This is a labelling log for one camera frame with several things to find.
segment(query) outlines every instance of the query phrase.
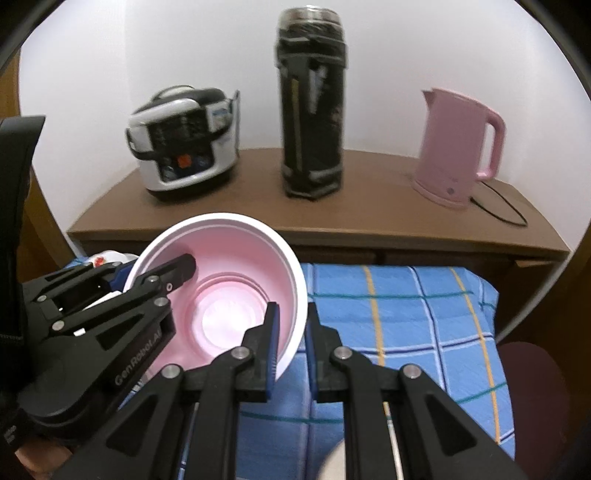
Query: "plastic bowl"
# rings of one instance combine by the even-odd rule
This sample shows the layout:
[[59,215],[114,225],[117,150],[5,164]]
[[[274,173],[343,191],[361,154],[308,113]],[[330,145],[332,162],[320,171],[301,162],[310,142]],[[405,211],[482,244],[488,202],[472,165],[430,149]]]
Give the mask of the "plastic bowl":
[[293,250],[264,223],[235,213],[209,213],[177,223],[140,255],[124,291],[142,273],[189,253],[194,277],[168,294],[176,335],[148,369],[209,364],[263,322],[268,301],[280,307],[277,378],[300,344],[307,317],[304,274]]

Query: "pink electric kettle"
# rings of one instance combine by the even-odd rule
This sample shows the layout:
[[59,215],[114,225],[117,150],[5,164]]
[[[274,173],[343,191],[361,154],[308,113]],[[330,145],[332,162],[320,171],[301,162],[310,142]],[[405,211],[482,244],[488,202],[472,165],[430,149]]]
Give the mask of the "pink electric kettle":
[[[496,176],[501,163],[505,122],[486,105],[448,90],[424,90],[429,108],[420,162],[413,187],[429,200],[464,208],[476,181]],[[478,171],[486,124],[495,129],[491,160]]]

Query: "wooden tabletop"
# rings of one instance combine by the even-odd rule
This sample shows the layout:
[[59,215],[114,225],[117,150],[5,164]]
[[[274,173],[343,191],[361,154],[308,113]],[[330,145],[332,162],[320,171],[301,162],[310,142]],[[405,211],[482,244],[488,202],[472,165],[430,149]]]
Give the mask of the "wooden tabletop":
[[[568,247],[517,190],[492,180],[529,221],[518,228],[475,205],[439,206],[411,187],[415,158],[345,151],[343,189],[310,202],[290,199],[281,187],[281,150],[243,150],[229,184],[196,199],[163,203],[135,170],[92,205],[69,230],[79,241],[150,241],[171,225],[211,212],[242,213],[277,230],[291,245],[499,252],[560,260]],[[519,221],[487,188],[473,192],[489,210]]]

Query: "black cable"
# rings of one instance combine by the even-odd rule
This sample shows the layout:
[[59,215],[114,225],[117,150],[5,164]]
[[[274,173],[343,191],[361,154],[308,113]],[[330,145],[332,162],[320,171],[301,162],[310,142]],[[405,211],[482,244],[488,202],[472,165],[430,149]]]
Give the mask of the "black cable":
[[509,200],[507,200],[505,197],[503,197],[502,193],[499,192],[497,189],[491,187],[489,184],[481,182],[484,186],[490,188],[493,192],[495,192],[499,197],[501,197],[504,202],[509,205],[511,207],[511,209],[517,214],[519,215],[519,217],[523,220],[523,223],[517,223],[514,222],[513,220],[508,220],[506,218],[503,218],[501,216],[498,216],[496,213],[492,213],[489,209],[487,209],[483,204],[481,204],[478,200],[476,200],[474,197],[470,197],[470,201],[476,205],[478,208],[481,208],[482,210],[484,210],[486,213],[488,213],[489,215],[493,216],[494,218],[496,218],[497,220],[500,220],[503,223],[508,223],[509,225],[514,225],[514,226],[519,226],[522,228],[525,228],[528,226],[527,220],[525,219],[525,217],[521,214],[521,212],[515,208],[511,202]]

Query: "thermos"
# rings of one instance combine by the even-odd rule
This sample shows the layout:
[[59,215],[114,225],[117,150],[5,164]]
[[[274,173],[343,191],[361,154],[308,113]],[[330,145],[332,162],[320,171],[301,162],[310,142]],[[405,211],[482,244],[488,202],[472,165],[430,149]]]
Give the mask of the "thermos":
[[339,16],[311,6],[283,11],[276,51],[284,189],[288,196],[317,199],[342,184],[347,46]]

